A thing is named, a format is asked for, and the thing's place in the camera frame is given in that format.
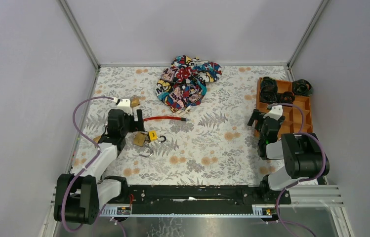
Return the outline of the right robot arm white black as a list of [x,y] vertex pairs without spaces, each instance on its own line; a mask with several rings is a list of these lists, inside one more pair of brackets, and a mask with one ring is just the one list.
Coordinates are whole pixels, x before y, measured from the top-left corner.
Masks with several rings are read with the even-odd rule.
[[273,106],[263,113],[253,110],[248,126],[259,133],[258,155],[263,160],[283,160],[278,171],[265,175],[260,182],[258,195],[265,203],[272,203],[284,192],[300,182],[312,181],[329,173],[329,159],[315,133],[279,134],[285,117],[282,106]]

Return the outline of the red cable lock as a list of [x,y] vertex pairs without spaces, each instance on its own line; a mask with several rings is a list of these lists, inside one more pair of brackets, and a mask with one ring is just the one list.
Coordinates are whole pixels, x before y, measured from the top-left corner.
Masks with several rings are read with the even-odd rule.
[[163,120],[163,119],[168,119],[168,120],[179,120],[179,121],[191,121],[188,118],[183,118],[183,117],[173,117],[173,116],[157,116],[157,117],[149,117],[143,119],[143,121],[151,121],[151,120]]

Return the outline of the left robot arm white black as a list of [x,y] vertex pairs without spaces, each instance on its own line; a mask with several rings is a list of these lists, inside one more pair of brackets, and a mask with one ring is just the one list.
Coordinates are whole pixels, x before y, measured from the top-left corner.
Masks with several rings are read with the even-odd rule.
[[110,200],[117,203],[127,200],[126,179],[119,176],[104,178],[103,173],[125,147],[126,135],[144,130],[141,109],[132,115],[119,109],[109,111],[106,132],[98,141],[99,155],[90,158],[90,166],[81,168],[76,174],[61,174],[57,179],[55,221],[91,225]]

